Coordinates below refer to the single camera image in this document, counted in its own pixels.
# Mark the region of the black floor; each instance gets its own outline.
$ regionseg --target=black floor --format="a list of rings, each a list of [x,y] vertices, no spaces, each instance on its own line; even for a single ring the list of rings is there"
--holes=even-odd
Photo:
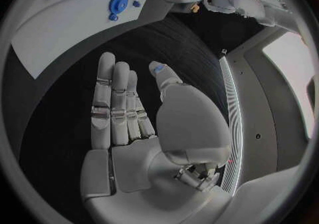
[[[228,120],[218,53],[232,50],[260,29],[254,20],[202,11],[202,16],[171,15],[95,49],[61,76],[36,108],[21,149],[27,177],[66,218],[92,223],[81,203],[79,182],[83,158],[90,150],[91,100],[100,55],[113,52],[117,61],[136,70],[138,93],[153,124],[161,102],[148,71],[152,60],[167,63],[185,82],[203,91]]]

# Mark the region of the white panel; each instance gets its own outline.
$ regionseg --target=white panel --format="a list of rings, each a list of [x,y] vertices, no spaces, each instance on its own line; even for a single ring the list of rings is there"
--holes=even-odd
[[[139,1],[141,7],[134,7]],[[80,41],[115,25],[138,19],[146,0],[129,0],[110,21],[110,0],[34,0],[12,40],[28,72],[37,78],[57,57]]]
[[[307,95],[307,85],[315,74],[308,47],[298,34],[288,32],[263,49],[292,88],[304,118],[308,137],[314,129],[314,114]]]

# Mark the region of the dark floor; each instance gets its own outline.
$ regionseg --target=dark floor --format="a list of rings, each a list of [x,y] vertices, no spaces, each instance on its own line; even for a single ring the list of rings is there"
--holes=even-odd
[[[90,150],[91,100],[100,55],[111,51],[117,61],[136,70],[138,93],[153,124],[161,102],[148,71],[152,60],[167,63],[185,82],[203,91],[228,120],[218,53],[232,50],[261,28],[254,20],[202,9],[202,16],[170,15],[95,49],[61,76],[36,108],[21,149],[27,177],[69,220],[92,223],[81,203],[79,182],[83,158]]]

